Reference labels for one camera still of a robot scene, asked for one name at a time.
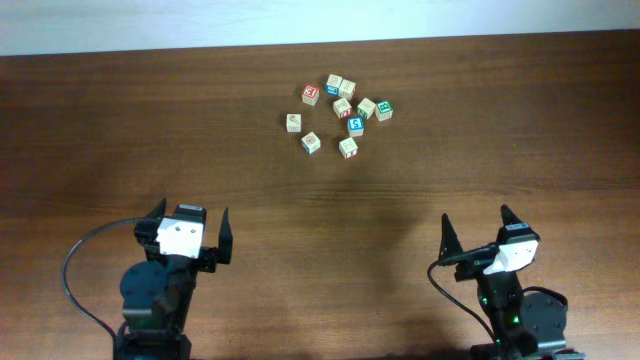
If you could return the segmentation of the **wooden block blue S top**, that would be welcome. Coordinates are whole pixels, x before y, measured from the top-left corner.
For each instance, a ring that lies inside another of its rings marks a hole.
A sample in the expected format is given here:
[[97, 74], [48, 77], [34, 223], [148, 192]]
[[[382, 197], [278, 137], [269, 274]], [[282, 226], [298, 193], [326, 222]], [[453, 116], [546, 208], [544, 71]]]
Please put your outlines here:
[[347, 130], [350, 137], [359, 137], [364, 134], [364, 119], [361, 116], [351, 117], [347, 120]]

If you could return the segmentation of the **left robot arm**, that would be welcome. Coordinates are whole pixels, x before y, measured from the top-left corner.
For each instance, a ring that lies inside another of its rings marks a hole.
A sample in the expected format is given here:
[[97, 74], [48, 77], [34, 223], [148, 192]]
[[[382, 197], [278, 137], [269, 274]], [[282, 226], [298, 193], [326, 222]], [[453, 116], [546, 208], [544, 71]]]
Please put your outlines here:
[[222, 215], [218, 245], [207, 247], [207, 210], [179, 204], [167, 216], [166, 204], [161, 200], [134, 228], [146, 260], [130, 267], [120, 282], [124, 322], [116, 335], [116, 359], [188, 360], [192, 343], [184, 328], [197, 276], [231, 263], [228, 209]]

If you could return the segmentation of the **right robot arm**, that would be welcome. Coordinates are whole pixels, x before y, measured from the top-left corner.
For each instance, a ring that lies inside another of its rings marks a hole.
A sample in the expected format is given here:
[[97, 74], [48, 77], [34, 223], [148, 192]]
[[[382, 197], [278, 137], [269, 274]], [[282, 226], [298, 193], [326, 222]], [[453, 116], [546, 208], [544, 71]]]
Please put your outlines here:
[[[584, 359], [586, 354], [570, 348], [564, 331], [569, 303], [548, 288], [521, 286], [517, 273], [534, 263], [540, 236], [508, 206], [500, 208], [502, 226], [496, 240], [465, 250], [449, 217], [441, 217], [438, 259], [427, 270], [434, 288], [470, 314], [488, 333], [491, 341], [474, 345], [471, 359]], [[486, 315], [476, 312], [450, 295], [433, 278], [436, 267], [455, 268], [457, 282], [474, 280], [477, 300]]]

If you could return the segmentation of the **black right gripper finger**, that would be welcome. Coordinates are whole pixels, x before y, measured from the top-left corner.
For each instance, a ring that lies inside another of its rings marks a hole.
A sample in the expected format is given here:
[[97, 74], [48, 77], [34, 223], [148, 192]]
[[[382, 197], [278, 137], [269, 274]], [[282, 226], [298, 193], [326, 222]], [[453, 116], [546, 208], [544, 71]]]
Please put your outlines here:
[[522, 220], [506, 204], [500, 207], [500, 215], [504, 226], [522, 223]]
[[449, 219], [444, 213], [441, 216], [441, 242], [438, 256], [438, 263], [441, 265], [450, 265], [458, 261], [463, 253], [460, 241]]

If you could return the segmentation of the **wooden block blue D side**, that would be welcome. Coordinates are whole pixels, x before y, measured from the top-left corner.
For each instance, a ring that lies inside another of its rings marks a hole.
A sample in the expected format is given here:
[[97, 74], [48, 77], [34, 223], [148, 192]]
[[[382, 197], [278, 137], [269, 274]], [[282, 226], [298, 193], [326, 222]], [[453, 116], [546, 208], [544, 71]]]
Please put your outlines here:
[[301, 144], [308, 154], [313, 154], [321, 148], [321, 140], [314, 132], [304, 135], [301, 138]]

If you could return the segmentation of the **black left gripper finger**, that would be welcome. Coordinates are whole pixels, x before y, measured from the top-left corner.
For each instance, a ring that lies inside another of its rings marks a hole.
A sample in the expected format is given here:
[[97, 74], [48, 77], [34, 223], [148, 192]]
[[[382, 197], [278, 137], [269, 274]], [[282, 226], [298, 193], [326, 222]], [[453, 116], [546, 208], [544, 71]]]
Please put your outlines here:
[[232, 259], [233, 252], [233, 234], [231, 225], [229, 222], [229, 209], [226, 208], [223, 212], [221, 227], [218, 237], [218, 262], [220, 264], [229, 265]]
[[159, 203], [145, 216], [145, 219], [157, 220], [162, 219], [166, 212], [167, 200], [163, 198]]

